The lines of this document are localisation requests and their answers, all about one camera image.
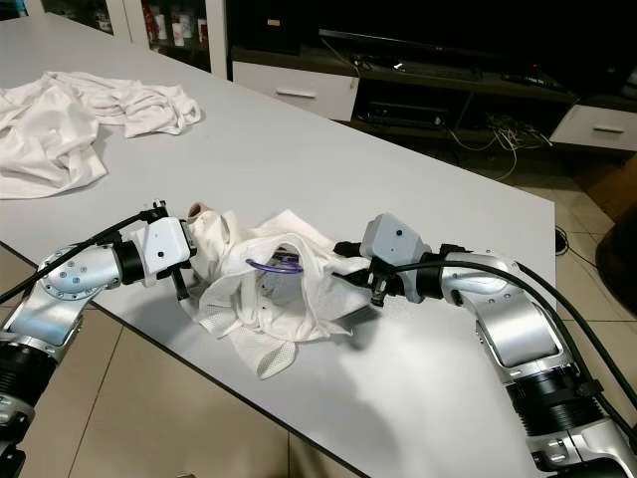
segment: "robotic arm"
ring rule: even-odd
[[[185,222],[165,204],[143,211],[148,222],[122,237],[117,231],[40,279],[0,329],[0,478],[18,476],[25,453],[16,445],[35,417],[35,405],[82,327],[82,310],[104,289],[172,275],[177,298],[187,297],[179,269],[196,253]],[[43,270],[71,251],[44,260]]]
[[[573,359],[548,310],[525,291],[492,274],[461,267],[409,271],[414,263],[464,261],[516,274],[518,265],[487,254],[443,245],[434,254],[418,234],[390,214],[371,221],[362,243],[338,243],[334,251],[371,260],[367,271],[345,276],[368,287],[371,302],[403,295],[409,302],[444,299],[476,317],[476,334],[527,431],[535,466],[551,476],[637,478],[637,460],[615,422],[595,399],[601,391]]]

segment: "drawer handle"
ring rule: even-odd
[[[277,88],[277,95],[282,97],[309,98],[314,100],[317,97],[316,92],[302,92],[300,90],[290,90],[288,88]]]
[[[613,132],[615,134],[621,134],[622,132],[624,132],[624,129],[622,129],[621,127],[615,127],[615,126],[603,126],[601,124],[596,124],[593,127],[594,131],[602,131],[602,132]]]

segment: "tile floor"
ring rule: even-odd
[[[555,222],[573,250],[593,260],[612,221],[560,170],[520,171],[508,184],[555,202]],[[605,289],[595,269],[567,253],[556,259],[557,287],[601,337],[637,386],[637,321]],[[31,267],[0,249],[0,290]],[[6,314],[14,304],[0,308]],[[631,422],[637,413],[600,360],[568,323],[608,398]],[[24,449],[22,478],[198,478],[354,476],[103,313],[85,326],[38,405]]]

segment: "white cloth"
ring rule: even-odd
[[[0,199],[50,196],[106,174],[91,144],[99,122],[126,137],[179,134],[201,119],[181,87],[148,87],[86,73],[46,73],[0,89]]]
[[[334,254],[334,243],[292,211],[252,230],[240,230],[232,213],[200,205],[196,212],[192,265],[204,286],[191,289],[199,296],[191,315],[210,333],[228,336],[259,378],[289,366],[297,342],[348,334],[333,321],[369,303],[368,291],[332,275],[367,268],[369,261]],[[266,264],[282,246],[299,254],[301,274],[264,273],[246,263]]]

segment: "white table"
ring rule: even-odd
[[[0,87],[44,71],[181,84],[205,111],[186,134],[124,139],[101,126],[108,176],[48,199],[0,202],[0,240],[34,262],[148,205],[184,215],[201,200],[253,226],[291,208],[335,240],[360,240],[390,211],[434,249],[491,248],[554,280],[553,208],[543,199],[45,15],[0,23]],[[57,226],[45,228],[47,223]],[[388,298],[351,341],[302,345],[256,379],[227,341],[189,321],[171,281],[97,302],[254,407],[374,477],[538,476],[525,434],[462,309]]]

